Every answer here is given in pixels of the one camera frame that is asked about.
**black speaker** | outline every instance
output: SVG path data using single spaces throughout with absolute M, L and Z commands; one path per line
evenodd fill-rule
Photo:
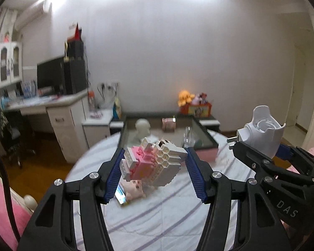
M 69 41 L 67 56 L 74 59 L 84 58 L 84 43 L 81 40 Z
M 63 62 L 62 70 L 63 92 L 75 94 L 87 88 L 85 61 L 75 59 Z

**power outlet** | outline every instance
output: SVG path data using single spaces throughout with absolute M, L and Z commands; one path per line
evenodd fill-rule
M 105 86 L 106 86 L 106 89 L 108 89 L 108 90 L 110 90 L 110 89 L 117 90 L 118 82 L 116 82 L 116 81 L 114 81 L 114 82 L 106 82 Z

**lego block toy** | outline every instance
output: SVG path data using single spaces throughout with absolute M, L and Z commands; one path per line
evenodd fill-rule
M 123 179 L 142 180 L 147 185 L 165 186 L 180 170 L 187 152 L 167 140 L 151 143 L 146 137 L 140 146 L 128 147 L 121 160 Z

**drawer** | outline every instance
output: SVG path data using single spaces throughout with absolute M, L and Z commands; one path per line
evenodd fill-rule
M 84 126 L 84 132 L 88 147 L 91 148 L 94 144 L 107 138 L 111 135 L 108 126 Z
M 44 106 L 34 106 L 34 107 L 24 107 L 20 109 L 21 115 L 30 114 L 46 114 L 46 109 Z
M 48 108 L 48 115 L 53 128 L 59 126 L 74 126 L 69 107 Z

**glass cabinet door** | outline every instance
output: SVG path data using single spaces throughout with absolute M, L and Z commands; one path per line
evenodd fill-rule
M 8 51 L 6 47 L 3 47 L 1 49 L 1 55 L 0 55 L 0 79 L 2 82 L 7 80 L 7 77 L 10 74 L 10 70 L 8 67 L 8 60 L 7 60 Z
M 20 48 L 19 46 L 15 46 L 13 49 L 13 56 L 11 58 L 14 77 L 19 77 L 19 54 Z

